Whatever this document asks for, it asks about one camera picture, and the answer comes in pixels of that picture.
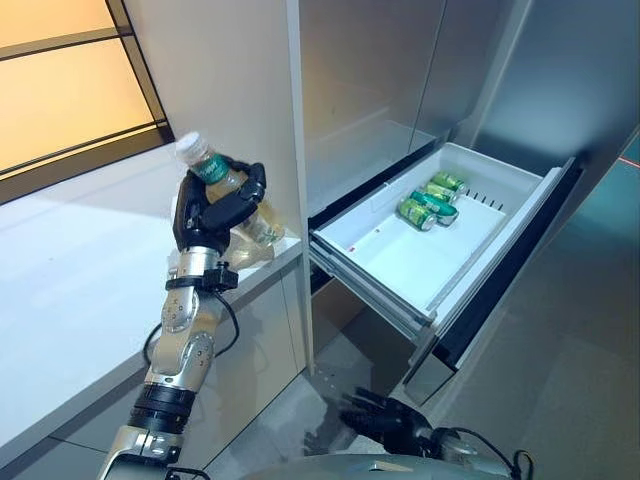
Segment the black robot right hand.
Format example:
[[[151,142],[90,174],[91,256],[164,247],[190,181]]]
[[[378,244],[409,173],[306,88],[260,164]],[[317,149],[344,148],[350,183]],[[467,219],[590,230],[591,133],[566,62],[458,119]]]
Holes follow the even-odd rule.
[[[431,423],[419,411],[393,397],[362,387],[342,395],[339,418],[358,435],[385,447],[417,446],[433,431]]]

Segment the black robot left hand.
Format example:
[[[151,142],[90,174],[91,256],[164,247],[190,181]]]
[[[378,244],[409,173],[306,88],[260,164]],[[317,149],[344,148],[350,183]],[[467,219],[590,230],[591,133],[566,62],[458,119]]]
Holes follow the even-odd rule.
[[[213,249],[222,256],[230,244],[230,230],[257,211],[266,191],[262,163],[231,161],[234,170],[248,179],[236,190],[211,204],[206,184],[192,171],[180,183],[173,219],[173,235],[179,251],[192,247]]]

